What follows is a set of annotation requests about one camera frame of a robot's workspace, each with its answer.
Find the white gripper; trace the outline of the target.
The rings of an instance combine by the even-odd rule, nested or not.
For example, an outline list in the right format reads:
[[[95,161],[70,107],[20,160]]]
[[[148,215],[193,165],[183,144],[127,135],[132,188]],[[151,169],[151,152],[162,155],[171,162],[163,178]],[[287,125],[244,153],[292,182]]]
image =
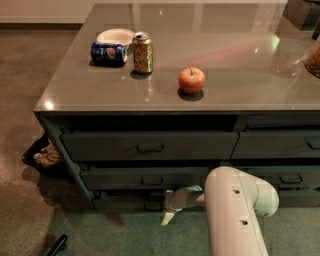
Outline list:
[[[164,190],[163,195],[165,196],[165,210],[161,215],[160,225],[166,226],[173,219],[174,213],[180,212],[182,207],[176,200],[176,193],[173,190]]]

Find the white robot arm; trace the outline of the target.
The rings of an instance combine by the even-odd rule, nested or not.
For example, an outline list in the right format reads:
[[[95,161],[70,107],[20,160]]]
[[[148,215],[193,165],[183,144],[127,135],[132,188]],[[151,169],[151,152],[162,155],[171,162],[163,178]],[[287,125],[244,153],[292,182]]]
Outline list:
[[[211,256],[269,256],[257,218],[278,209],[279,196],[270,183],[233,167],[215,168],[204,187],[164,192],[160,224],[196,206],[206,210]]]

